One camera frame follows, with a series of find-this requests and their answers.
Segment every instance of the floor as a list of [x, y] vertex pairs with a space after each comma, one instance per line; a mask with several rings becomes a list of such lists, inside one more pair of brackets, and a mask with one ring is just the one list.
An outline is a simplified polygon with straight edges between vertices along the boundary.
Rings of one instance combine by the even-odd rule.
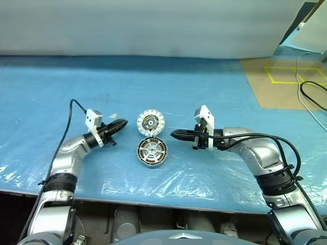
[[[34, 198], [0, 193], [0, 199], [2, 200], [0, 202], [0, 209], [2, 210], [0, 226], [5, 228], [3, 234], [8, 234], [8, 236], [2, 237], [4, 239], [2, 244], [15, 245], [27, 219], [29, 210], [32, 208]], [[110, 244], [110, 231], [116, 204], [77, 202], [76, 206], [78, 216], [85, 228], [87, 244]], [[142, 232], [159, 229], [176, 229], [176, 220], [180, 221], [180, 217], [186, 212], [185, 210], [154, 207], [138, 207], [138, 210]], [[266, 244], [265, 239], [271, 232], [266, 215], [207, 212], [207, 216], [216, 231], [219, 231], [221, 222], [232, 220], [236, 224], [241, 239], [258, 244]], [[77, 222], [75, 235], [77, 236], [79, 234], [83, 234], [83, 230], [81, 223]], [[278, 244], [274, 235], [269, 236], [268, 244]]]

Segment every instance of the blue surface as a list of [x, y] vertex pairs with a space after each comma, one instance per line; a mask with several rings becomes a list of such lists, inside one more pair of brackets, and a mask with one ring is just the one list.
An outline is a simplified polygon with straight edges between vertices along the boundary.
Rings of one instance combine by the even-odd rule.
[[[229, 152], [193, 151], [169, 136], [192, 129], [193, 114], [207, 104], [216, 128], [248, 127], [284, 137], [302, 157], [303, 186], [320, 212], [327, 207], [327, 135], [306, 111], [262, 109], [237, 60], [159, 57], [0, 57], [0, 189], [37, 193], [67, 121], [68, 103], [129, 120], [116, 146], [86, 156], [77, 197], [206, 210], [268, 211], [254, 177]], [[159, 135], [165, 163], [149, 169], [136, 156], [144, 138], [136, 118], [144, 110], [165, 117]], [[327, 124], [321, 112], [317, 116]], [[74, 108], [71, 138], [86, 132]], [[294, 162], [286, 149], [289, 163]]]

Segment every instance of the electric motor part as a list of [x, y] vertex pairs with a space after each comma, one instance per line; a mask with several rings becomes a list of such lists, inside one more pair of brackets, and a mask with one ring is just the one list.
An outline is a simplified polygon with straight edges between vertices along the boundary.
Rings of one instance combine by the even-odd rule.
[[137, 147], [137, 157], [147, 167], [158, 167], [167, 156], [167, 146], [161, 139], [147, 137]]
[[159, 111], [149, 109], [138, 116], [136, 126], [144, 136], [154, 137], [164, 129], [165, 119]]

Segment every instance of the white backdrop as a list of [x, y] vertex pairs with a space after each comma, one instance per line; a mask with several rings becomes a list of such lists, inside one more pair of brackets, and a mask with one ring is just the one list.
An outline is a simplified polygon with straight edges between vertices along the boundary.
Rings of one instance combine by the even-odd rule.
[[0, 0], [0, 54], [271, 56], [303, 0]]

